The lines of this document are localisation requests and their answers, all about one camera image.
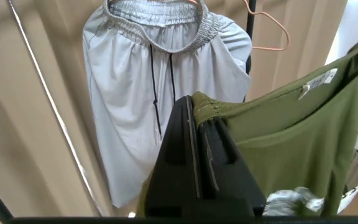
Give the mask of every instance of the olive green garment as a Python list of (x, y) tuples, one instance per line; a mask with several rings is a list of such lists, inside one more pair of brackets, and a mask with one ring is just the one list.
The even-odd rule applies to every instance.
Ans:
[[(322, 215), (334, 215), (345, 186), (358, 130), (358, 44), (343, 58), (248, 103), (226, 103), (197, 92), (199, 126), (215, 116), (227, 128), (265, 196), (307, 187), (324, 198)], [(311, 89), (308, 81), (337, 68), (329, 84)], [(149, 179), (140, 194), (137, 216), (144, 216)], [(299, 215), (314, 215), (306, 208)]]

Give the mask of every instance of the curtain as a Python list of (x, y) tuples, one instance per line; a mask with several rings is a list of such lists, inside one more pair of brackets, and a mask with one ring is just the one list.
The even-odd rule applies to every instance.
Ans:
[[(104, 216), (110, 203), (96, 140), (82, 50), (82, 28), (102, 0), (13, 0), (45, 82), (66, 124)], [(210, 10), (246, 28), (240, 0), (207, 0)], [(258, 0), (288, 29), (284, 52), (252, 53), (251, 91), (259, 97), (324, 65), (346, 0)], [(279, 46), (281, 30), (257, 16), (254, 45)], [(98, 216), (6, 0), (0, 0), (0, 197), (15, 217)]]

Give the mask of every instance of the silver rod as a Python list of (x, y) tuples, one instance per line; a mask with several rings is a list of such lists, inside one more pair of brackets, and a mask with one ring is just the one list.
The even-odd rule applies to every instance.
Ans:
[(66, 138), (66, 142), (67, 142), (68, 146), (70, 147), (71, 154), (73, 155), (74, 160), (75, 160), (75, 162), (77, 164), (78, 170), (79, 170), (79, 172), (81, 174), (81, 177), (82, 177), (82, 181), (84, 182), (84, 184), (86, 186), (86, 189), (88, 190), (89, 196), (92, 198), (94, 206), (96, 207), (96, 209), (98, 211), (98, 215), (103, 216), (102, 209), (99, 206), (99, 203), (98, 203), (98, 201), (96, 200), (96, 198), (95, 198), (95, 196), (93, 194), (93, 191), (92, 191), (92, 188), (91, 188), (91, 186), (90, 186), (90, 184), (88, 182), (88, 179), (86, 178), (86, 172), (84, 170), (84, 167), (81, 165), (81, 162), (78, 159), (77, 152), (76, 152), (76, 150), (74, 148), (74, 145), (73, 145), (73, 143), (71, 141), (70, 135), (68, 134), (66, 124), (63, 121), (62, 117), (60, 116), (59, 111), (57, 110), (55, 101), (53, 100), (53, 98), (52, 98), (52, 96), (51, 96), (51, 94), (49, 92), (48, 86), (47, 86), (47, 84), (46, 84), (46, 82), (44, 80), (44, 76), (42, 75), (41, 69), (40, 69), (40, 67), (38, 65), (38, 62), (37, 62), (37, 59), (35, 58), (35, 55), (34, 55), (32, 49), (31, 49), (31, 46), (29, 44), (29, 40), (27, 39), (27, 36), (26, 36), (26, 34), (24, 32), (24, 27), (22, 25), (22, 22), (21, 22), (19, 16), (17, 15), (17, 13), (16, 13), (16, 10), (15, 10), (15, 7), (13, 6), (12, 0), (7, 0), (7, 2), (9, 4), (10, 8), (11, 8), (11, 11), (12, 11), (14, 17), (15, 17), (15, 20), (16, 20), (17, 26), (19, 28), (19, 31), (20, 31), (23, 39), (24, 39), (25, 45), (27, 47), (27, 50), (30, 53), (32, 62), (34, 64), (34, 66), (35, 66), (35, 69), (37, 70), (38, 76), (39, 76), (39, 78), (41, 80), (42, 86), (44, 87), (45, 93), (48, 96), (48, 99), (49, 99), (50, 105), (52, 106), (53, 112), (55, 113), (55, 116), (56, 116), (56, 118), (57, 118), (57, 120), (59, 122), (60, 128), (62, 129), (63, 134), (64, 134), (64, 136)]

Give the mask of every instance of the elastic waistband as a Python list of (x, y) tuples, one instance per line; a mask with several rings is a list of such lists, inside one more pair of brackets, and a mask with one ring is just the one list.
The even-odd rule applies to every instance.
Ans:
[[(103, 11), (108, 20), (129, 34), (129, 38), (140, 44), (152, 44), (153, 48), (168, 53), (180, 53), (197, 49), (210, 41), (218, 33), (219, 22), (213, 13), (208, 11), (202, 0), (198, 5), (183, 0), (145, 1), (118, 0), (104, 1)], [(165, 49), (155, 43), (141, 26), (170, 26), (197, 22), (199, 24), (195, 38), (182, 49)]]

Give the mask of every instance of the basket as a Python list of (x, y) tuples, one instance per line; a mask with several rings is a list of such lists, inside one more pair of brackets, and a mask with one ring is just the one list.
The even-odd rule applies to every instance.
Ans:
[(351, 167), (347, 173), (346, 185), (344, 194), (342, 195), (341, 203), (338, 208), (338, 213), (341, 213), (354, 199), (358, 193), (358, 150), (354, 149), (353, 160)]

